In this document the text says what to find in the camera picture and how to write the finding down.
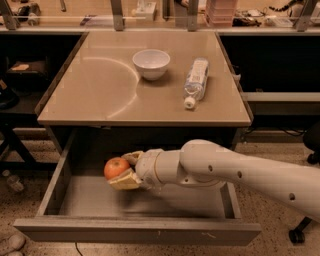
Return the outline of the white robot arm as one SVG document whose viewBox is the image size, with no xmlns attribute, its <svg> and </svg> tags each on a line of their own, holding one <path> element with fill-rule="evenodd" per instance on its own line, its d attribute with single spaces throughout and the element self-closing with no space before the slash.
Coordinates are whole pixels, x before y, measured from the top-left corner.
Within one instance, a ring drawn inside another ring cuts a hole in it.
<svg viewBox="0 0 320 256">
<path fill-rule="evenodd" d="M 179 150 L 152 149 L 121 157 L 124 170 L 107 177 L 116 190 L 175 184 L 210 188 L 240 184 L 320 222 L 320 170 L 246 156 L 206 140 L 191 140 Z"/>
</svg>

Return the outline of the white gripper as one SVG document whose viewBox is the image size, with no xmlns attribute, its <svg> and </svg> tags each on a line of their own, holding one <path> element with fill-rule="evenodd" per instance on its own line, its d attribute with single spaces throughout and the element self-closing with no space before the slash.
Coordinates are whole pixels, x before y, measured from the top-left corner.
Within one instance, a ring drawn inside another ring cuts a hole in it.
<svg viewBox="0 0 320 256">
<path fill-rule="evenodd" d="M 156 160 L 161 152 L 161 149 L 152 149 L 146 152 L 134 151 L 123 154 L 122 158 L 135 166 L 136 173 L 129 168 L 110 179 L 109 185 L 116 190 L 133 190 L 139 187 L 146 190 L 160 188 L 162 183 L 157 177 Z"/>
</svg>

